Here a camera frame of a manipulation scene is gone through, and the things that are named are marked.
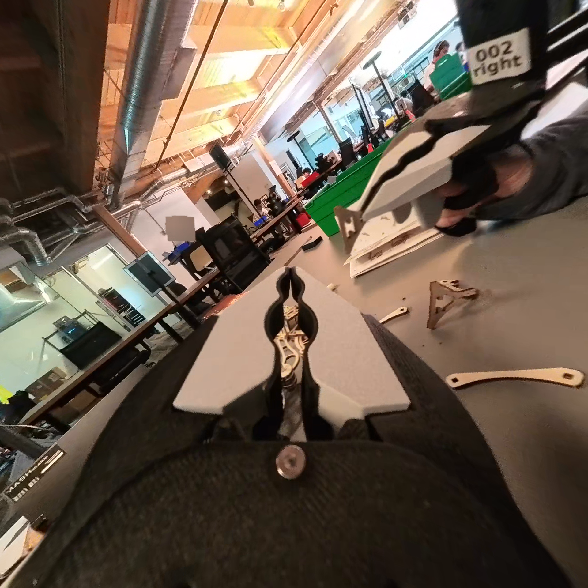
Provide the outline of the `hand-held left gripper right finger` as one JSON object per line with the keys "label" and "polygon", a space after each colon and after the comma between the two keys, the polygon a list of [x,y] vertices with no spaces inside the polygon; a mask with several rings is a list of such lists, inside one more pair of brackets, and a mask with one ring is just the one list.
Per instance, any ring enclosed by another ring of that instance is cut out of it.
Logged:
{"label": "hand-held left gripper right finger", "polygon": [[310,312],[306,359],[325,420],[363,419],[408,410],[410,399],[362,313],[301,268],[292,296]]}

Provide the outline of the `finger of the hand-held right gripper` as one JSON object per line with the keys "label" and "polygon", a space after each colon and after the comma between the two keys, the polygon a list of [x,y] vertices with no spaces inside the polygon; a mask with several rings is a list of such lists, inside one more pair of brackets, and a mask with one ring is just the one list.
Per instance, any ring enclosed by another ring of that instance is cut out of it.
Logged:
{"label": "finger of the hand-held right gripper", "polygon": [[374,204],[368,209],[368,216],[363,217],[365,222],[410,205],[423,228],[434,227],[440,217],[443,201],[437,196],[430,196],[430,192],[451,180],[453,157],[489,127],[469,126],[435,138],[435,145],[429,153],[409,164],[396,178],[384,183]]}
{"label": "finger of the hand-held right gripper", "polygon": [[367,211],[374,204],[384,183],[399,176],[409,164],[423,158],[434,145],[435,136],[424,128],[417,128],[415,124],[391,139],[362,196],[356,202],[356,211],[363,217],[368,216]]}

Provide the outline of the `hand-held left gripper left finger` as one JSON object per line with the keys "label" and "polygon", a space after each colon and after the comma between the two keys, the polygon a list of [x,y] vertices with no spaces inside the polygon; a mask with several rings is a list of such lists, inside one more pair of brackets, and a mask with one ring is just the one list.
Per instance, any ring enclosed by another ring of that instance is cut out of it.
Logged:
{"label": "hand-held left gripper left finger", "polygon": [[289,295],[289,270],[282,267],[214,317],[173,407],[212,416],[269,415],[281,379],[275,338]]}

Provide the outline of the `triangular wooden frame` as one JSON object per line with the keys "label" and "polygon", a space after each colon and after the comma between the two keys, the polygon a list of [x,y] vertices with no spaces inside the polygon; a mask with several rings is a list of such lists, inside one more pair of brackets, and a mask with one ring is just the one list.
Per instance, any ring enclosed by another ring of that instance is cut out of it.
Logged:
{"label": "triangular wooden frame", "polygon": [[362,212],[335,206],[334,216],[340,228],[345,251],[347,254],[351,254],[353,246],[365,225]]}
{"label": "triangular wooden frame", "polygon": [[462,303],[477,299],[480,291],[461,287],[459,280],[444,280],[430,282],[429,294],[427,328],[435,330],[446,313]]}

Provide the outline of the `person's right forearm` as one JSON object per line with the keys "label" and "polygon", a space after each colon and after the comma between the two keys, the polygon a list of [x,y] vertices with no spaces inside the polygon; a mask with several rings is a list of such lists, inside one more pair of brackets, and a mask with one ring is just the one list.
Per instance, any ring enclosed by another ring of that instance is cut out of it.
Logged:
{"label": "person's right forearm", "polygon": [[502,199],[474,211],[483,221],[523,221],[567,207],[587,195],[587,111],[548,125],[518,149],[525,154],[530,176],[524,185]]}

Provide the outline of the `wooden bicycle model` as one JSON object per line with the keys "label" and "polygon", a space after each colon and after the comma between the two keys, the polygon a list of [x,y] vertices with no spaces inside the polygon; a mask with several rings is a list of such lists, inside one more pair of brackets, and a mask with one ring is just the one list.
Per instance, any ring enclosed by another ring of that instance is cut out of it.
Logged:
{"label": "wooden bicycle model", "polygon": [[283,402],[290,400],[299,384],[299,375],[305,357],[308,337],[299,326],[299,307],[283,307],[283,327],[274,343],[280,354]]}

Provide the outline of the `person's right hand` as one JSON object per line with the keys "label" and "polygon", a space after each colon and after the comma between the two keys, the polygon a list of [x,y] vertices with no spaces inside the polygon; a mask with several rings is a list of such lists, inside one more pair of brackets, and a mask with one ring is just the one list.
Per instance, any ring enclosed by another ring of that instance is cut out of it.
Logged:
{"label": "person's right hand", "polygon": [[529,218],[524,191],[533,178],[531,149],[525,143],[517,143],[487,155],[485,161],[495,173],[497,188],[476,209],[477,219],[514,222]]}

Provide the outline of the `instruction booklet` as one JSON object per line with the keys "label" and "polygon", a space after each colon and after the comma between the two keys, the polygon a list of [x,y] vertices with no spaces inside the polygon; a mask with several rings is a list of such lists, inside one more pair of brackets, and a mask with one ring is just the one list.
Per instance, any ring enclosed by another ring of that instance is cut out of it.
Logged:
{"label": "instruction booklet", "polygon": [[345,264],[354,279],[442,237],[435,228],[424,229],[415,211],[402,223],[385,213],[365,223]]}

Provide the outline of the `green plastic bin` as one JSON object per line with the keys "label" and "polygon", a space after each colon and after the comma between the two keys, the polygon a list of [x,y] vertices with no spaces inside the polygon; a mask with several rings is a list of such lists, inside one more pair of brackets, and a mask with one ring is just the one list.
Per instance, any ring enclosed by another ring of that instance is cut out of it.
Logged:
{"label": "green plastic bin", "polygon": [[338,174],[333,184],[320,189],[305,204],[306,213],[320,227],[325,236],[330,238],[339,233],[340,228],[334,216],[334,208],[336,206],[347,208],[361,197],[371,174],[391,141],[389,139]]}
{"label": "green plastic bin", "polygon": [[459,54],[446,54],[440,58],[430,74],[430,82],[441,101],[467,93],[473,87]]}

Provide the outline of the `black floor lamp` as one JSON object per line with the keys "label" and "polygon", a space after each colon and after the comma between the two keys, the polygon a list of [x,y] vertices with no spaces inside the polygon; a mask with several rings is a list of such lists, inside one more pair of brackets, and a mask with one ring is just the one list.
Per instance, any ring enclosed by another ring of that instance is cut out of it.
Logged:
{"label": "black floor lamp", "polygon": [[394,106],[394,99],[393,96],[391,95],[391,91],[389,89],[389,87],[387,86],[387,81],[384,80],[384,78],[382,77],[382,74],[380,73],[378,66],[376,64],[376,61],[378,60],[378,58],[381,55],[381,51],[378,51],[375,55],[373,55],[370,59],[368,59],[366,61],[366,63],[364,64],[364,70],[368,69],[369,67],[372,67],[376,73],[376,76],[378,77],[378,80],[380,82],[381,87],[384,90],[384,93],[386,95],[386,98],[389,102],[390,108],[392,109],[392,114],[388,115],[386,118],[386,121],[388,121],[390,119],[390,117],[393,118],[393,122],[394,122],[394,117],[393,114],[396,114],[396,110],[395,110],[395,106]]}
{"label": "black floor lamp", "polygon": [[298,140],[298,136],[299,136],[299,130],[296,130],[290,134],[290,136],[287,138],[286,142],[293,143],[294,145],[296,145],[296,148],[299,152],[298,154],[301,156],[300,168],[304,168],[305,164],[308,163],[308,161],[307,161],[306,155],[302,151],[302,147],[301,147],[300,142]]}

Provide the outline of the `black mesh office chair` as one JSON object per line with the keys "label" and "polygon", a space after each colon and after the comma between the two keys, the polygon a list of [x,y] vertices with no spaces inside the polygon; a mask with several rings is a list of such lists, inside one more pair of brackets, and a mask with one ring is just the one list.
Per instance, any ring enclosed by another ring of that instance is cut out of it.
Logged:
{"label": "black mesh office chair", "polygon": [[234,214],[207,230],[197,229],[195,238],[233,293],[246,290],[271,263]]}

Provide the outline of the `black speaker on stand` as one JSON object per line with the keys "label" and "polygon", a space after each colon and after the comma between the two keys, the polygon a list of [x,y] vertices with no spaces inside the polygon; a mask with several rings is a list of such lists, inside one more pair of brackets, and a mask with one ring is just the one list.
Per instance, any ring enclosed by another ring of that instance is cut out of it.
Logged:
{"label": "black speaker on stand", "polygon": [[225,180],[233,186],[240,196],[247,199],[244,189],[239,185],[232,173],[232,171],[239,166],[239,158],[234,155],[229,155],[227,151],[224,150],[224,147],[219,140],[211,143],[209,155],[221,171]]}

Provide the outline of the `black table label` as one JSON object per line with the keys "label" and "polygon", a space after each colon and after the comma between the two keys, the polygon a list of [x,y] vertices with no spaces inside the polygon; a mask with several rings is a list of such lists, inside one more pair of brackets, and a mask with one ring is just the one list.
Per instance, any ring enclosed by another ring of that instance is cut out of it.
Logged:
{"label": "black table label", "polygon": [[11,503],[18,502],[66,455],[67,452],[58,445],[48,448],[28,469],[8,484],[2,496]]}

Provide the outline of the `grey ceiling pipes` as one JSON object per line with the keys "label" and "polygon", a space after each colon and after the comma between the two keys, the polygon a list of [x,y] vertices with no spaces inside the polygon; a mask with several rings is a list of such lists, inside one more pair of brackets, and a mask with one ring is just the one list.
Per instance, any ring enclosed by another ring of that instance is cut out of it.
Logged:
{"label": "grey ceiling pipes", "polygon": [[[101,224],[90,222],[87,218],[92,217],[100,206],[111,204],[112,191],[113,187],[107,186],[77,196],[63,187],[55,187],[20,201],[1,198],[1,245],[22,251],[25,259],[38,267],[49,266],[70,246],[99,231]],[[37,217],[48,219],[50,213],[67,206],[73,208],[82,220],[74,220],[72,225],[66,224],[63,229],[50,232],[47,236],[40,236],[39,231],[24,224]]]}

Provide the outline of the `metal ventilation duct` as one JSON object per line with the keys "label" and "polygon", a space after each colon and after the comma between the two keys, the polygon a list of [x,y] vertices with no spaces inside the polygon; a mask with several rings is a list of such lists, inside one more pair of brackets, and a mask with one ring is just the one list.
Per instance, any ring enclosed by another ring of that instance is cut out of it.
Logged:
{"label": "metal ventilation duct", "polygon": [[111,212],[136,182],[163,102],[178,49],[197,1],[140,1],[131,29],[111,163]]}

